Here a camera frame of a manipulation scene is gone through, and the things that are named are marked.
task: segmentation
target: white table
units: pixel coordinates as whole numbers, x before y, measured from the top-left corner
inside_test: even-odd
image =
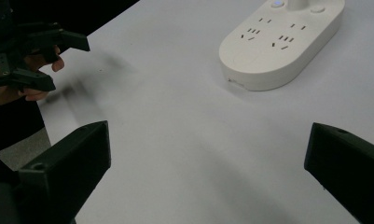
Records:
[[[313,122],[374,144],[374,0],[302,73],[272,91],[223,76],[218,49],[264,3],[140,0],[67,50],[39,102],[52,144],[108,120],[112,166],[78,224],[357,221],[303,168]]]

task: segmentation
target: power strip button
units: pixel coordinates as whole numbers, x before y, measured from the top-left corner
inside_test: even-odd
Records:
[[[283,7],[283,6],[284,6],[284,1],[281,1],[281,0],[274,1],[271,4],[271,7],[274,7],[274,8]]]

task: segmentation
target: white plastic casing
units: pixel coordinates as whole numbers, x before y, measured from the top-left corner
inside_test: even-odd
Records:
[[[270,0],[221,43],[224,75],[249,91],[293,80],[340,26],[344,0]]]

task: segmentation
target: tabletop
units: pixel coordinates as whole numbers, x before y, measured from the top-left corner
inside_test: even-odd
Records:
[[[78,224],[357,223],[304,167],[312,124],[374,144],[374,0],[290,83],[228,82],[222,40],[265,1],[140,0],[68,49],[39,102],[55,144],[108,120],[112,165]]]

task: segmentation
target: electrical outlet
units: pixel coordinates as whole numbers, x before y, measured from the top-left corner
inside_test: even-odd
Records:
[[[249,91],[285,85],[338,31],[344,6],[344,0],[265,2],[221,43],[224,75]]]

